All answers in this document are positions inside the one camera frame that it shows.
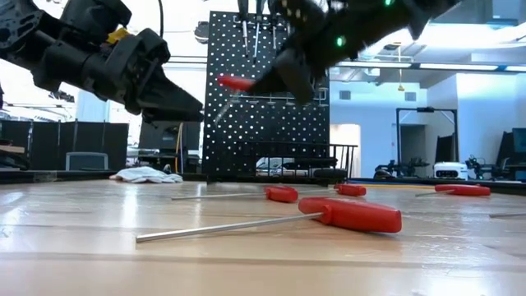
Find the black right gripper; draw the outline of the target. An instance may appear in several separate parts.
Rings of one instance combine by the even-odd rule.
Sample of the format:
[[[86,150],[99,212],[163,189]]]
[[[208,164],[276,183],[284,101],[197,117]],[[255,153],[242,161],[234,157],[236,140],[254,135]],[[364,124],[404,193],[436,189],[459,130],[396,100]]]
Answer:
[[[314,96],[311,73],[320,74],[411,20],[405,0],[344,0],[339,10],[324,12],[312,0],[278,0],[273,8],[294,28],[271,68],[251,86],[251,93],[290,92],[299,104]]]

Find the black partition panel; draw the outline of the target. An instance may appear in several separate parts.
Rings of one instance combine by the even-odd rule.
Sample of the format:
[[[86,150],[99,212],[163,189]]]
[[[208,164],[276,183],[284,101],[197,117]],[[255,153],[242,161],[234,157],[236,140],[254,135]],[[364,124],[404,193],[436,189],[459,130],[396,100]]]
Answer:
[[[0,138],[24,147],[30,167],[36,170],[64,170],[69,152],[105,153],[111,169],[126,165],[126,123],[0,120]]]

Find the white box device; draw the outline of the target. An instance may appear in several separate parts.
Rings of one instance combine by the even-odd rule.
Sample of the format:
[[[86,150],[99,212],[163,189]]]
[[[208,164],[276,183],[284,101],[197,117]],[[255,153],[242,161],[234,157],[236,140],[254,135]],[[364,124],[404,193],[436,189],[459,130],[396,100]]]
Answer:
[[[468,180],[468,166],[458,162],[439,162],[433,165],[435,178]]]

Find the white work gloves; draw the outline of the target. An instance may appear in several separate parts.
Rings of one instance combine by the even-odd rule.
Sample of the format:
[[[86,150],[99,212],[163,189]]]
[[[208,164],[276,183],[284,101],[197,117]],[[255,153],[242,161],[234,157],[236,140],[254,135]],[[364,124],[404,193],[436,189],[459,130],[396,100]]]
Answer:
[[[182,176],[165,173],[151,167],[142,166],[121,169],[109,177],[111,180],[125,183],[182,183]]]

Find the black gantry frame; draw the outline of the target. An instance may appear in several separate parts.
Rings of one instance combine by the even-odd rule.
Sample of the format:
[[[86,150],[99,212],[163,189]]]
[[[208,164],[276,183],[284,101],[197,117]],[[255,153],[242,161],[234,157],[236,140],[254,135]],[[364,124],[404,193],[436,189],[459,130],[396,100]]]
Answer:
[[[395,110],[395,126],[396,126],[396,146],[397,146],[397,162],[401,162],[401,133],[400,133],[400,124],[402,119],[400,118],[399,113],[402,111],[407,111],[408,114],[411,112],[416,113],[441,113],[450,123],[454,126],[454,140],[453,140],[453,151],[454,151],[454,162],[459,162],[459,130],[458,130],[458,112],[456,109],[435,109],[433,107],[417,107],[417,108],[397,108]]]

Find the large black-handled screwdriver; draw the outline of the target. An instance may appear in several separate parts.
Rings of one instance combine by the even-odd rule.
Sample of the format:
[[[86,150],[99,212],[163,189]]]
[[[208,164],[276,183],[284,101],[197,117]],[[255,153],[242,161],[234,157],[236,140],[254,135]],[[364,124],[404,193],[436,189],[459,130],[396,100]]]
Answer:
[[[248,0],[238,0],[238,19],[242,23],[242,38],[246,56],[248,56],[247,18]]]

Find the grey chair backrest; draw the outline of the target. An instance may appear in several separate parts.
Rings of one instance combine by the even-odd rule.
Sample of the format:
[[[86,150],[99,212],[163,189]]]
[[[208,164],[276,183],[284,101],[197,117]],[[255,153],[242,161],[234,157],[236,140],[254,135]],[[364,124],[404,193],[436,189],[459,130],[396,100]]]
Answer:
[[[66,153],[66,170],[108,170],[108,155],[100,152]]]

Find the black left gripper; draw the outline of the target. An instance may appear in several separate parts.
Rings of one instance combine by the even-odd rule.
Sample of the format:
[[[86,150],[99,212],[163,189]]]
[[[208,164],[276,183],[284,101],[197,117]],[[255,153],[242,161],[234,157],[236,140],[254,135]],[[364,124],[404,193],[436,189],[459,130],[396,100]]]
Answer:
[[[68,0],[58,19],[30,13],[30,71],[34,84],[57,90],[67,82],[142,113],[148,122],[201,122],[203,104],[170,81],[162,68],[168,46],[152,30],[108,44],[132,13],[122,0]]]

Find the small black-handled screwdriver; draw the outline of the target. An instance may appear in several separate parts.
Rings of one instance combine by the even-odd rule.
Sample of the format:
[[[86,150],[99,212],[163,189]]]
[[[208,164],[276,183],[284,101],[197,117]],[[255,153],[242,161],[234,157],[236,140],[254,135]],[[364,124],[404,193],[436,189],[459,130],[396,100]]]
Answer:
[[[269,8],[270,12],[270,24],[272,29],[272,44],[273,44],[273,50],[277,50],[277,38],[276,38],[276,30],[278,26],[278,10],[276,8],[276,3],[278,0],[268,0],[267,6]]]

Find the grey-handled screwdriver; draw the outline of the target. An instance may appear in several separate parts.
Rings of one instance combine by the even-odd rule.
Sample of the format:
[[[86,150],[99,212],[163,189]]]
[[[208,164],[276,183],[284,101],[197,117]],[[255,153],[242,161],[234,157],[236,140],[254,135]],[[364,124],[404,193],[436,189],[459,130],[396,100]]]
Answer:
[[[260,35],[260,27],[263,21],[264,4],[265,4],[265,0],[256,0],[256,34],[255,34],[254,50],[253,50],[253,55],[252,55],[252,61],[254,64],[256,64],[257,62],[259,35]]]

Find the black perforated pegboard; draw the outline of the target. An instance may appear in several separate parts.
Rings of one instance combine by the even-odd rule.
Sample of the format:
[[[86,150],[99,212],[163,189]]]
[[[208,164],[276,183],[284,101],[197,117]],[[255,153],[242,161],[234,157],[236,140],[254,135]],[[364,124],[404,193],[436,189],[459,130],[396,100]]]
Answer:
[[[208,176],[241,176],[241,161],[234,155],[241,141],[299,141],[329,143],[330,95],[323,83],[314,101],[295,102],[290,94],[250,97],[240,93],[239,101],[214,125],[214,118],[234,91],[218,83],[219,76],[256,79],[271,68],[275,57],[270,18],[264,16],[260,27],[256,64],[252,61],[256,18],[248,17],[248,56],[242,38],[242,23],[235,12],[212,11],[209,18],[209,43],[205,83],[205,121],[202,170]],[[276,30],[277,49],[288,34],[281,21]]]

